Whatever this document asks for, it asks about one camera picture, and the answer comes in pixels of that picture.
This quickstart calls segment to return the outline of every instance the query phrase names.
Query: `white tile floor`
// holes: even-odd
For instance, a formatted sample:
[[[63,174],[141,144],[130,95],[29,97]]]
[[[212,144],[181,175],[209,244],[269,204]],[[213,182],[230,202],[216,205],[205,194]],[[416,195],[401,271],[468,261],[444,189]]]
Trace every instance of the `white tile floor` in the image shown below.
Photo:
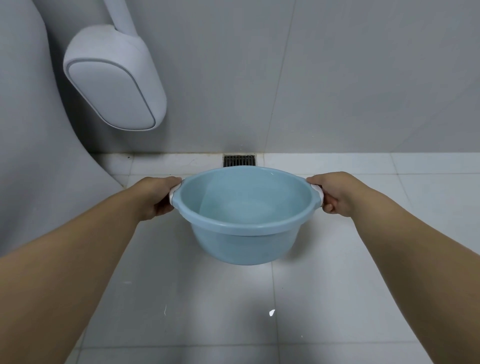
[[[221,155],[207,154],[96,159],[124,186],[145,175],[184,177],[221,167]],[[480,154],[265,154],[259,161],[301,175],[354,173],[480,253]],[[208,256],[177,212],[142,223],[77,363],[431,361],[352,222],[319,210],[287,256],[255,267]]]

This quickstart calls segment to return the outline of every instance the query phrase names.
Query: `black drain grille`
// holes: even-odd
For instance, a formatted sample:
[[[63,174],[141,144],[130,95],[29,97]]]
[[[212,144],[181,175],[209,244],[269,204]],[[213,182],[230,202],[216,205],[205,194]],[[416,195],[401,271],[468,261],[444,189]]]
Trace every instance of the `black drain grille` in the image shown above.
[[[223,156],[223,166],[256,166],[255,156]]]

